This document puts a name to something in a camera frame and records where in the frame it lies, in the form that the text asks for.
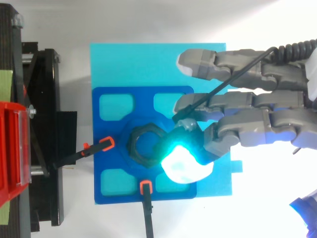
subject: white background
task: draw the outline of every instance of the white background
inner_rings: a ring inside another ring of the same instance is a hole
[[[92,142],[91,42],[226,42],[266,50],[317,38],[314,0],[11,0],[23,41],[61,55],[62,110],[78,111],[77,149]],[[153,202],[156,238],[300,238],[288,204],[317,188],[316,152],[289,143],[232,148],[233,196]],[[92,158],[63,169],[65,220],[32,238],[144,238],[141,203],[95,205]]]

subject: green led light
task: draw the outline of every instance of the green led light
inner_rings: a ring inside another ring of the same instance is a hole
[[[192,183],[212,173],[213,162],[199,164],[188,149],[177,145],[161,162],[166,175],[176,183]]]

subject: orange clamp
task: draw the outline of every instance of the orange clamp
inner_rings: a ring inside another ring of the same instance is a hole
[[[88,150],[89,148],[90,148],[90,145],[87,142],[85,142],[84,143],[84,150]]]
[[[103,149],[103,151],[110,150],[110,149],[112,149],[112,148],[114,147],[114,139],[113,139],[111,136],[108,136],[108,137],[106,137],[106,138],[104,138],[104,139],[101,139],[101,140],[99,141],[99,143],[104,142],[104,141],[106,141],[106,140],[110,140],[111,145],[108,146],[107,148]]]
[[[143,195],[143,185],[148,184],[150,186],[150,194],[153,193],[153,186],[150,180],[143,180],[140,182],[140,192]]]

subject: green tape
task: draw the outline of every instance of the green tape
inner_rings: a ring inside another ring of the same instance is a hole
[[[12,70],[0,70],[0,101],[10,102]],[[8,225],[9,223],[10,202],[0,207],[0,225]]]
[[[9,223],[10,202],[6,202],[0,207],[0,225],[8,225]]]
[[[10,101],[12,75],[12,70],[0,70],[0,101]]]

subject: black hex nut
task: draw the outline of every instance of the black hex nut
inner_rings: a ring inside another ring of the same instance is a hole
[[[127,149],[129,152],[129,156],[138,164],[143,165],[146,168],[153,167],[160,163],[161,158],[153,156],[153,157],[145,157],[140,155],[137,151],[136,145],[139,137],[145,133],[152,132],[159,136],[160,138],[164,137],[167,133],[154,123],[149,123],[143,126],[137,126],[132,129],[128,143]]]

